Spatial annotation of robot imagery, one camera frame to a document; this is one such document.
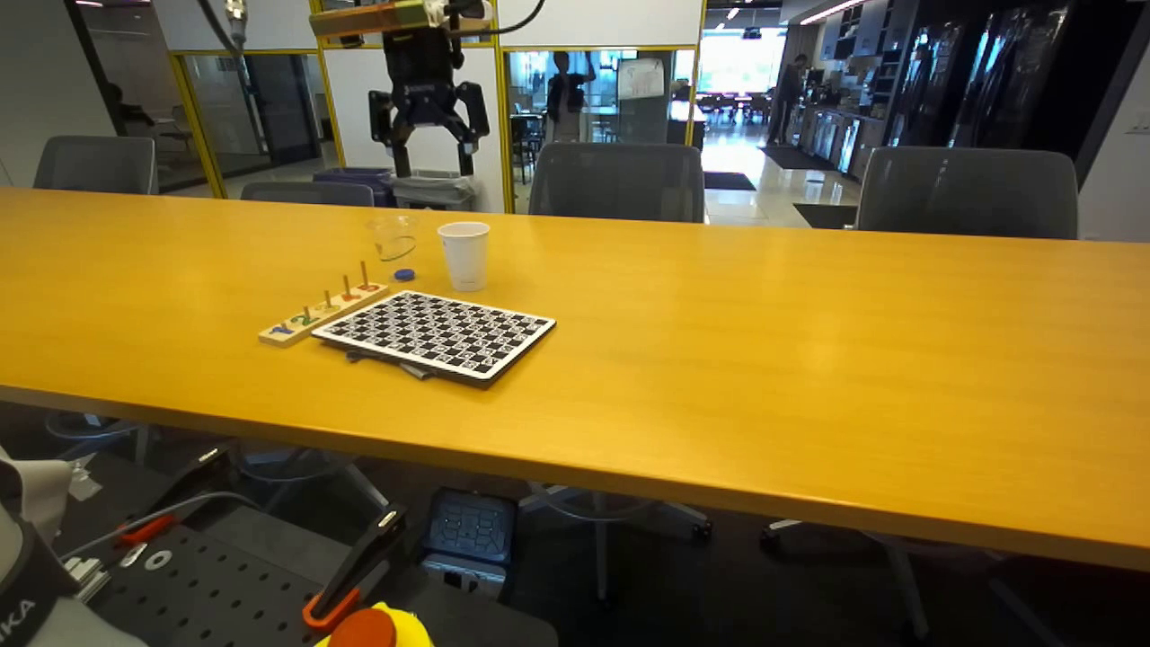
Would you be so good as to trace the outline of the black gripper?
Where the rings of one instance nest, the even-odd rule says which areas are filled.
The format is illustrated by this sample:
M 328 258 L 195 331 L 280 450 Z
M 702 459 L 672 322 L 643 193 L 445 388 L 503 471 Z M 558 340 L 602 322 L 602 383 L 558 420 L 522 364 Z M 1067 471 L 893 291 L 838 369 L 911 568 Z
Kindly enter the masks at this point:
M 394 175 L 411 175 L 405 137 L 417 125 L 441 125 L 456 137 L 461 175 L 473 175 L 478 141 L 490 115 L 478 83 L 456 83 L 462 63 L 461 35 L 449 30 L 411 30 L 383 35 L 393 86 L 370 91 L 370 137 L 393 148 Z

